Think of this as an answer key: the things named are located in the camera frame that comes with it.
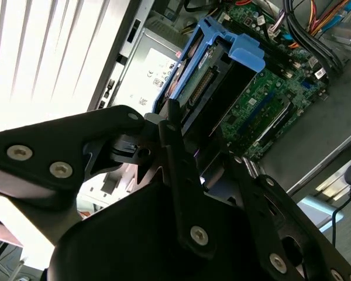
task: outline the black bracket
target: black bracket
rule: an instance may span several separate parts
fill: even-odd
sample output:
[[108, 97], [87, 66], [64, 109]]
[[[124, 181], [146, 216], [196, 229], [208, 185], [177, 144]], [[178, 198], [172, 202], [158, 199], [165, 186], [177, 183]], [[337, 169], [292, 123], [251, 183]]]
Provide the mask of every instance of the black bracket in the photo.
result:
[[[178, 102], [169, 100], [168, 108], [169, 119], [176, 121]], [[18, 145], [31, 151], [28, 159], [10, 154]], [[53, 163], [60, 162], [64, 163], [60, 169], [70, 172], [67, 177], [56, 177], [52, 171]], [[178, 124], [153, 114], [144, 119], [120, 105], [0, 133], [0, 193], [39, 208], [60, 210], [72, 205], [84, 181], [122, 163], [138, 165], [139, 187], [155, 180], [161, 170], [173, 195], [179, 244], [202, 258], [212, 258], [215, 245], [205, 216], [208, 210], [203, 207], [203, 188]], [[193, 233], [193, 227], [199, 231]]]

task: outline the red wire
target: red wire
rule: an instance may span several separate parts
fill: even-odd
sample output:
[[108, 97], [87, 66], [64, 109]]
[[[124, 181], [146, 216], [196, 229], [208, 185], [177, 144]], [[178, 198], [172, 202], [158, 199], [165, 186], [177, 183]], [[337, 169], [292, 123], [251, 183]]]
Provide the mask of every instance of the red wire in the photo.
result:
[[251, 0], [247, 0], [247, 1], [236, 1], [236, 2], [235, 2], [235, 5], [236, 5], [236, 6], [243, 6], [243, 5], [247, 5], [247, 4], [249, 4], [249, 3], [251, 3]]

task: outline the expansion slot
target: expansion slot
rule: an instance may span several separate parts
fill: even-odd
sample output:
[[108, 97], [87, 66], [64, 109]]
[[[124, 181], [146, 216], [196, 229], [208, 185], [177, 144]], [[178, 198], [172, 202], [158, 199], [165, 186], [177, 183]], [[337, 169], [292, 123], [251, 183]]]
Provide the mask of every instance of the expansion slot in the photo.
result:
[[264, 130], [263, 133], [256, 139], [254, 143], [260, 143], [261, 145], [266, 145], [268, 141], [276, 135], [276, 133], [280, 130], [281, 124], [291, 117], [290, 112], [294, 108], [294, 104], [286, 98], [286, 106], [282, 109], [282, 111], [277, 115], [277, 117], [269, 124], [269, 126]]

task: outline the green circuit board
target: green circuit board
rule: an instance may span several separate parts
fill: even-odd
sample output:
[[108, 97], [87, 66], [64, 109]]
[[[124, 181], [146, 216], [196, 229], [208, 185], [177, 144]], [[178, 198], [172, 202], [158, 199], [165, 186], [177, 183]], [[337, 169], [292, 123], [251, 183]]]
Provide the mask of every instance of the green circuit board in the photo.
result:
[[[265, 40], [262, 27], [258, 28], [254, 4], [230, 7], [227, 14], [230, 20], [243, 23]], [[263, 16], [266, 26], [273, 23], [269, 15]], [[240, 97], [221, 123], [229, 149], [253, 160], [259, 160], [316, 99], [325, 96], [326, 90], [326, 84], [312, 76], [312, 56], [308, 52], [302, 48], [291, 50], [278, 40], [272, 44], [286, 53], [296, 67], [288, 77], [275, 75], [267, 68], [258, 73], [243, 93], [237, 93]], [[312, 84], [304, 82], [311, 78]]]

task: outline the black metal arm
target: black metal arm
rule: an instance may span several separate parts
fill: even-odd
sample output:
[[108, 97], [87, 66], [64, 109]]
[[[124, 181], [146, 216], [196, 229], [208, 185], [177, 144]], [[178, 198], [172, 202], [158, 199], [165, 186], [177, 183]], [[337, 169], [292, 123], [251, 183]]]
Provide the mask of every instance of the black metal arm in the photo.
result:
[[351, 266], [276, 181], [251, 178], [226, 147], [203, 171], [219, 171], [226, 196], [205, 194], [177, 102], [166, 112], [143, 118], [118, 106], [0, 133], [0, 193], [55, 212], [83, 181], [138, 165], [136, 192], [61, 239], [49, 281], [351, 280]]

